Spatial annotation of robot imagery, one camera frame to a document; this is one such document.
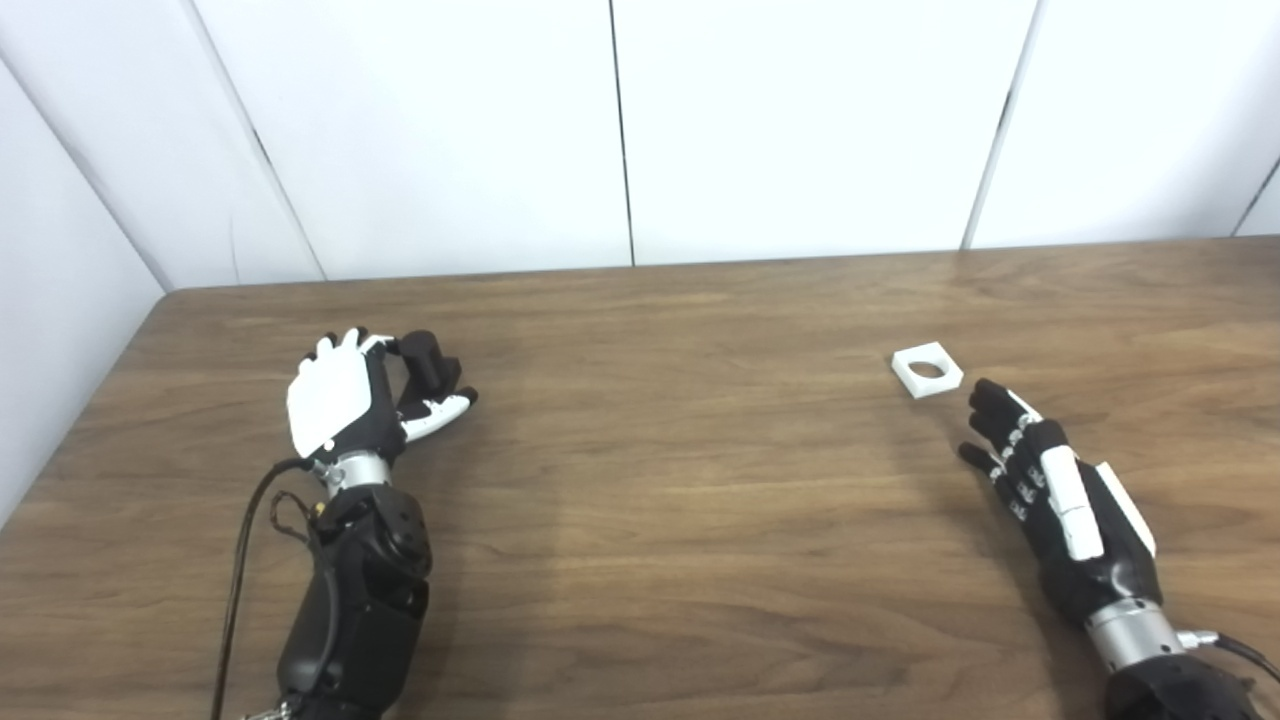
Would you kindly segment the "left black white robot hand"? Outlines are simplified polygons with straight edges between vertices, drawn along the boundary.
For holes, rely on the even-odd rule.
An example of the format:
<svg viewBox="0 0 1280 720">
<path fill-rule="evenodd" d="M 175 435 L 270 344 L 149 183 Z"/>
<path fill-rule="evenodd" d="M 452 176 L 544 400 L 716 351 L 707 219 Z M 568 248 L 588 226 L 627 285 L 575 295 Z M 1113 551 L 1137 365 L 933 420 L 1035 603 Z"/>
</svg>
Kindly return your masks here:
<svg viewBox="0 0 1280 720">
<path fill-rule="evenodd" d="M 356 327 L 323 334 L 303 356 L 285 410 L 294 452 L 332 465 L 352 454 L 394 462 L 476 402 L 461 361 L 430 331 L 394 337 Z"/>
</svg>

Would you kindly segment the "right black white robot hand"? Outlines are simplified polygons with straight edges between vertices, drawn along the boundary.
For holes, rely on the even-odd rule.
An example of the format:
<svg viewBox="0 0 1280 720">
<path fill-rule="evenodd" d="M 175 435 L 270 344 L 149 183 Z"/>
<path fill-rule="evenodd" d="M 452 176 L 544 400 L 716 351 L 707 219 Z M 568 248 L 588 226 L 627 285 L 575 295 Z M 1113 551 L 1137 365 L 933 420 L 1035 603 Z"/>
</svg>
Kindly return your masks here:
<svg viewBox="0 0 1280 720">
<path fill-rule="evenodd" d="M 1060 421 L 1006 386 L 978 379 L 969 407 L 986 443 L 961 442 L 957 455 L 1021 528 L 1059 615 L 1082 626 L 1120 601 L 1162 605 L 1155 538 L 1114 473 L 1080 459 Z"/>
</svg>

